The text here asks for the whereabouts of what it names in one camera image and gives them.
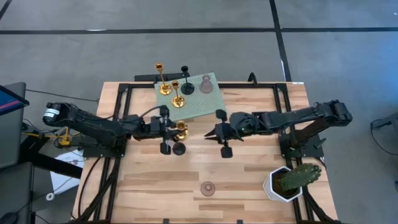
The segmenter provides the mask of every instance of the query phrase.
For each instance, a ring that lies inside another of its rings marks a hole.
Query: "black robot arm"
[[[72,128],[94,138],[98,144],[112,149],[124,144],[131,136],[139,141],[163,138],[165,142],[175,139],[179,131],[168,129],[176,126],[168,119],[169,109],[166,106],[160,106],[159,109],[161,116],[151,117],[150,123],[146,124],[144,119],[136,114],[118,121],[110,121],[87,113],[73,104],[47,103],[43,122],[49,126]]]
[[[353,117],[344,103],[333,100],[328,103],[316,103],[315,106],[286,113],[277,111],[233,113],[226,123],[226,113],[218,110],[217,118],[222,123],[205,135],[208,140],[216,140],[228,147],[228,140],[239,139],[253,134],[270,135],[280,133],[293,124],[314,121],[306,128],[289,133],[290,147],[298,147],[302,142],[332,126],[346,126]]]

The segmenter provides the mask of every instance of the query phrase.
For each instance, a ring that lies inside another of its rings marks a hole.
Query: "white paper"
[[[70,164],[73,164],[73,165],[81,167],[81,168],[83,168],[83,166],[85,164],[84,162],[81,162],[81,161],[84,161],[83,151],[78,151],[78,150],[74,150],[73,152],[67,152],[67,153],[61,154],[61,155],[57,156],[55,159],[58,159],[58,160],[64,161],[64,162],[68,162]],[[52,171],[50,172],[50,175],[51,175],[53,190],[57,189],[56,191],[54,191],[54,194],[56,194],[56,195],[66,191],[66,190],[69,190],[72,187],[79,185],[79,183],[80,183],[80,179],[76,179],[76,178],[70,179],[70,177],[68,177],[68,176],[65,176],[62,174],[57,174]]]

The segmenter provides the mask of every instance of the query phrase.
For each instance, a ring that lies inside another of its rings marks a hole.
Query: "yellow cable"
[[[34,133],[22,133],[22,134],[25,134],[25,135],[27,135],[27,136],[34,136],[34,137],[40,137],[38,134],[34,134]],[[56,136],[56,135],[45,135],[44,137],[46,137],[46,138],[67,138],[68,136],[67,135],[64,135],[64,136]]]

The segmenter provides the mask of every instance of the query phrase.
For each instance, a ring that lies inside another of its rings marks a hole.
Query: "black candlestick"
[[[181,92],[185,95],[191,95],[195,91],[195,87],[192,85],[192,83],[188,82],[188,66],[182,66],[181,71],[185,77],[185,83],[181,86]]]

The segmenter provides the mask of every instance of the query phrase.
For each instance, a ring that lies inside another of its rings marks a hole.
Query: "metal bracket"
[[[79,145],[78,149],[84,149],[83,157],[104,157],[117,158],[123,157],[126,152],[127,139],[121,139],[119,146],[115,148],[108,148],[100,146],[97,141],[89,136],[76,136],[72,138],[72,146]]]
[[[249,75],[248,82],[251,82],[251,81],[253,81],[254,86],[258,86],[257,77],[254,74],[254,72],[251,72]]]
[[[298,149],[292,149],[290,146],[290,135],[289,134],[280,134],[279,135],[279,144],[280,144],[280,152],[284,157],[323,157],[323,149],[322,143],[324,143],[326,139],[320,139],[319,134],[314,135],[310,139],[308,139],[305,143],[301,144],[301,147]]]
[[[120,83],[118,87],[118,93],[126,90],[129,87],[130,83]]]
[[[276,87],[280,89],[282,92],[287,93],[286,83],[276,83]]]

